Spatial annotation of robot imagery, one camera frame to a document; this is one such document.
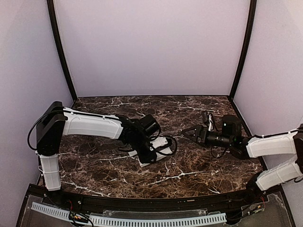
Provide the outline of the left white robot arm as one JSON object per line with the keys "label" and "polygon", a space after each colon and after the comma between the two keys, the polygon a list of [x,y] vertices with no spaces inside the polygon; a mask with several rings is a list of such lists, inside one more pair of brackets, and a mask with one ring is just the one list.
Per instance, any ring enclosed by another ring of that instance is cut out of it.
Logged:
{"label": "left white robot arm", "polygon": [[154,133],[160,132],[160,126],[150,114],[141,119],[131,119],[125,116],[86,113],[63,107],[62,102],[55,101],[30,130],[36,131],[36,146],[29,147],[40,159],[41,172],[48,191],[61,189],[58,152],[63,135],[99,136],[119,140],[137,152],[141,163],[149,164],[157,160],[152,141]]}

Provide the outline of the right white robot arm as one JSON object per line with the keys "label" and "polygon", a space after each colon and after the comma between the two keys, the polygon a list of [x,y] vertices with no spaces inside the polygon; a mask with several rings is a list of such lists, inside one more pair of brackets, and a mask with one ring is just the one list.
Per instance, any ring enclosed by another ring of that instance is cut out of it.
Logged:
{"label": "right white robot arm", "polygon": [[278,166],[259,172],[246,185],[246,196],[252,200],[269,188],[303,177],[303,128],[272,135],[243,137],[241,120],[235,115],[222,117],[222,130],[216,129],[211,114],[204,114],[204,124],[182,131],[182,135],[200,146],[220,147],[240,160],[278,154],[293,157]]}

